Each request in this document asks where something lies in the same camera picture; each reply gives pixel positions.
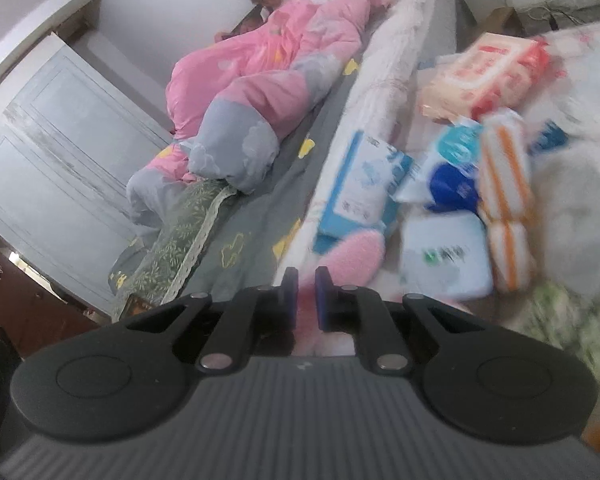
pink and gray comforter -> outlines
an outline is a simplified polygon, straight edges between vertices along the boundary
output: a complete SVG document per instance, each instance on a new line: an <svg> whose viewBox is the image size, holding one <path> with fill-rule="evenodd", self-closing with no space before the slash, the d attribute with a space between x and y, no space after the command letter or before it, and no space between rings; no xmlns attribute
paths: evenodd
<svg viewBox="0 0 600 480"><path fill-rule="evenodd" d="M288 136L360 48L373 7L389 0L293 0L243 36L189 54L166 89L174 143L129 181L138 235L151 245L189 182L253 192Z"/></svg>

bed sheet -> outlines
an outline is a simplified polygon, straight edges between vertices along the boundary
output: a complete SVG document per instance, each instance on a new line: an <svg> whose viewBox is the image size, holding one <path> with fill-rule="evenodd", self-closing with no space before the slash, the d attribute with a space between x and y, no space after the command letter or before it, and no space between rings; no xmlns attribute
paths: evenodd
<svg viewBox="0 0 600 480"><path fill-rule="evenodd" d="M363 55L314 196L274 284L280 283L287 267L299 269L301 275L314 272L318 256L312 249L318 224L353 134L362 129L399 145L395 134L401 128L396 125L413 116L418 67L455 52L456 0L394 0Z"/></svg>

orange and white striped towel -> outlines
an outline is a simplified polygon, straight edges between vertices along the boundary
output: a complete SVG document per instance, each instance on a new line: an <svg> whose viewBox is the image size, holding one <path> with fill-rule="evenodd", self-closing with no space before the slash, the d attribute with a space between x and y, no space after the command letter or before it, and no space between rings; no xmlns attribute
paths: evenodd
<svg viewBox="0 0 600 480"><path fill-rule="evenodd" d="M502 292L526 288L535 269L524 225L533 207L524 138L523 120L513 110L499 110L484 119L478 193L481 216L487 224L494 281Z"/></svg>

metal screw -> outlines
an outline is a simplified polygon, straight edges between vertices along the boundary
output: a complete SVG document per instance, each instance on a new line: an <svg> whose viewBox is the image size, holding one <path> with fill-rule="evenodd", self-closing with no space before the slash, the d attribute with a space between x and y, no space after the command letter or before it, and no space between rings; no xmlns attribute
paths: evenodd
<svg viewBox="0 0 600 480"><path fill-rule="evenodd" d="M382 370L402 370L409 364L409 360L400 354L384 354L376 361Z"/></svg>
<svg viewBox="0 0 600 480"><path fill-rule="evenodd" d="M207 354L200 359L200 364L207 370L224 370L233 362L227 354Z"/></svg>

white cabinet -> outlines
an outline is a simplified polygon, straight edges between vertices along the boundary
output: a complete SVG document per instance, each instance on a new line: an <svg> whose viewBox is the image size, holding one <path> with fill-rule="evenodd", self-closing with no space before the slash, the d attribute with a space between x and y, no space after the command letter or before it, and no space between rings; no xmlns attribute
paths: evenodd
<svg viewBox="0 0 600 480"><path fill-rule="evenodd" d="M171 137L57 36L0 85L0 236L103 312L133 239L129 177Z"/></svg>

